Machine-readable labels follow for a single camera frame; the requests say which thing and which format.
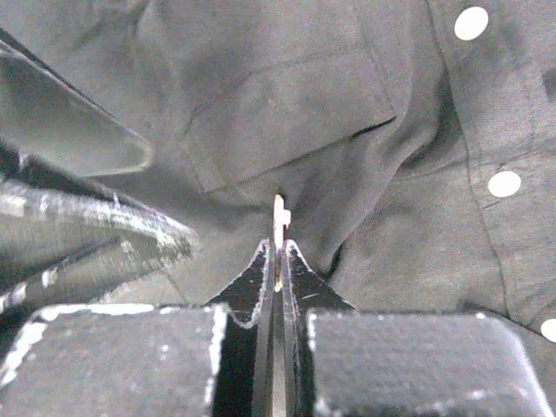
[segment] shirt pocket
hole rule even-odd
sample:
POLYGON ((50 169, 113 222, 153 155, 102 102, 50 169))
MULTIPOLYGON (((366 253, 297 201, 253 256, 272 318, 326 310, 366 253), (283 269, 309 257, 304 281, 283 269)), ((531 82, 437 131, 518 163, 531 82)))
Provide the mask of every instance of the shirt pocket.
POLYGON ((200 111, 186 134, 205 192, 394 119, 365 47, 254 71, 200 111))

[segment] scratched black surface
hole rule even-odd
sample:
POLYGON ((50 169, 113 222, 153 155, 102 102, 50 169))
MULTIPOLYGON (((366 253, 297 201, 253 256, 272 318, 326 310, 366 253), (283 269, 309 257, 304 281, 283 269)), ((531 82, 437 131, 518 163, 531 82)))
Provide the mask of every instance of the scratched black surface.
POLYGON ((246 269, 206 304, 226 303, 234 315, 222 345, 215 415, 271 414, 273 251, 262 240, 246 269))
POLYGON ((0 391, 2 416, 203 416, 214 311, 61 314, 0 391))
POLYGON ((520 340, 484 315, 315 312, 314 415, 552 416, 520 340))
POLYGON ((285 243, 283 282, 284 358, 288 415, 311 415, 313 364, 305 316, 310 308, 350 311, 354 307, 331 289, 305 262, 294 241, 285 243))
POLYGON ((248 324, 258 318, 261 311, 262 297, 268 278, 270 253, 268 240, 259 243, 251 262, 220 294, 215 295, 206 305, 227 303, 235 318, 248 324))

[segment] white button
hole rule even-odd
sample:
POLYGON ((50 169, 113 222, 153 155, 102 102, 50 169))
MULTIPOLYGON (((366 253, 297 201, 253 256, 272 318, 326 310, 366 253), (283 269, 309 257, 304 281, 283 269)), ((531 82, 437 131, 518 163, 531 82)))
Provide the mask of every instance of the white button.
POLYGON ((521 178, 512 171, 499 172, 488 182, 490 194, 500 198, 514 195, 520 187, 521 178))
POLYGON ((556 319, 550 319, 542 323, 542 326, 540 326, 540 332, 549 341, 556 343, 556 319))
POLYGON ((487 25, 487 11, 482 7, 470 7, 458 16, 453 31, 462 41, 472 41, 485 31, 487 25))

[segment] gray fabric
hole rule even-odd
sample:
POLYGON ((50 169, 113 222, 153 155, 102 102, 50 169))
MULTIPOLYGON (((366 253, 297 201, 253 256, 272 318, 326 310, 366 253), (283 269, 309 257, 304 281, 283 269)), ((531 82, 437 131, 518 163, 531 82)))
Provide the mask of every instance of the gray fabric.
POLYGON ((556 345, 533 333, 556 318, 556 3, 484 2, 462 42, 466 7, 23 0, 0 24, 155 145, 150 169, 102 181, 199 233, 173 273, 190 300, 244 268, 279 192, 288 237, 357 307, 472 302, 527 327, 556 407, 556 345), (516 195, 488 193, 500 170, 516 195))

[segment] dark gray shirt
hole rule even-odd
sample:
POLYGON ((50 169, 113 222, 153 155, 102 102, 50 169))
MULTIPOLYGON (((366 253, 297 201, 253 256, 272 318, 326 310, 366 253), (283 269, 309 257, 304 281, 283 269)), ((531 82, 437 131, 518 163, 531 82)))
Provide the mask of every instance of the dark gray shirt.
POLYGON ((155 145, 102 181, 198 232, 191 301, 244 268, 280 193, 343 297, 503 314, 556 406, 556 3, 486 0, 471 27, 468 7, 22 0, 0 24, 155 145))

